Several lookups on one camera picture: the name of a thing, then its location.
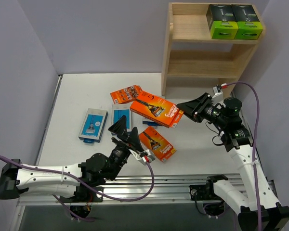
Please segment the black green GilletteLabs box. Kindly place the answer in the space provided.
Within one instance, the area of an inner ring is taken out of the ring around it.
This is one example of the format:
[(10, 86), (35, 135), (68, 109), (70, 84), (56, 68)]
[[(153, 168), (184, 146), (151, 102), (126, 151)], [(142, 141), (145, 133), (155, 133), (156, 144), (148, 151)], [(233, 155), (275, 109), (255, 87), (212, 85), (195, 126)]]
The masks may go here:
[(251, 4), (232, 4), (231, 5), (238, 31), (235, 39), (238, 40), (257, 40), (263, 31), (263, 26)]
[(212, 39), (235, 39), (238, 25), (230, 4), (210, 4), (206, 19)]

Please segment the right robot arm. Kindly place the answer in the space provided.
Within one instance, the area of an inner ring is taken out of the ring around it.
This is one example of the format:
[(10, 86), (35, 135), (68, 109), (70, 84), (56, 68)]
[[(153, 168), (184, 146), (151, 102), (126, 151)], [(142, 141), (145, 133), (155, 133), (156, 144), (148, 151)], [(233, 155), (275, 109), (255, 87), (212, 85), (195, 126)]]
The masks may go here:
[(253, 139), (239, 115), (242, 102), (228, 97), (222, 104), (214, 104), (213, 97), (204, 93), (177, 107), (192, 121), (207, 120), (219, 130), (222, 146), (233, 159), (246, 190), (243, 195), (221, 174), (207, 178), (205, 195), (222, 199), (236, 213), (243, 231), (282, 230), (289, 221), (289, 207), (281, 205), (252, 153)]

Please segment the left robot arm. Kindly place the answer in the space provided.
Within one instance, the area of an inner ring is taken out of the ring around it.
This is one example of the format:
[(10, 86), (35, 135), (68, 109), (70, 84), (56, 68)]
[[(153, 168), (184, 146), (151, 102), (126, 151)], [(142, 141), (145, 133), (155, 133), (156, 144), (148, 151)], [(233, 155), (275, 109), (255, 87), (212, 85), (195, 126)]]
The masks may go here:
[(80, 164), (38, 167), (0, 155), (0, 160), (6, 163), (0, 175), (0, 200), (16, 199), (22, 194), (54, 194), (82, 202), (89, 188), (115, 180), (130, 156), (143, 165), (149, 161), (150, 151), (143, 149), (138, 129), (127, 131), (126, 116), (108, 131), (115, 134), (111, 140), (116, 145), (110, 156), (95, 153)]

